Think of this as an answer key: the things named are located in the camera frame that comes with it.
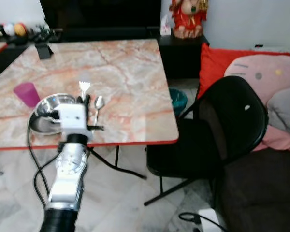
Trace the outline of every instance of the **power strip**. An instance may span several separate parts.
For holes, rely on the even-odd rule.
[[[212,221],[220,225],[216,212],[213,209],[201,209],[199,210],[199,215],[211,219]],[[218,226],[204,218],[201,218],[201,226],[203,232],[221,232],[221,229]]]

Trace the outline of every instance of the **chair backrest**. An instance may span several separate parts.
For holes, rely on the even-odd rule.
[[[200,115],[204,108],[200,105],[204,102],[215,110],[224,134],[226,156],[221,157],[223,160],[231,161],[247,154],[261,142],[268,124],[267,111],[243,78],[228,76],[215,82],[196,102]],[[210,115],[213,116],[205,114],[206,119],[203,114],[202,119],[211,124]]]

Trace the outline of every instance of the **dark sofa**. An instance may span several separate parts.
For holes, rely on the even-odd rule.
[[[225,168],[218,201],[231,232],[290,232],[290,151],[252,152]]]

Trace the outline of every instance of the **spoon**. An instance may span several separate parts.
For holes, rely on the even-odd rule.
[[[103,100],[102,96],[98,96],[95,99],[94,106],[95,106],[95,109],[96,109],[96,118],[95,118],[94,126],[96,126],[97,122],[98,122],[98,112],[99,112],[100,109],[102,109],[104,107],[104,100]]]

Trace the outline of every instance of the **trash bin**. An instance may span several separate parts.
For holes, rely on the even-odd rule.
[[[176,88],[169,88],[170,95],[172,98],[172,104],[175,116],[179,116],[187,105],[188,98],[183,91]]]

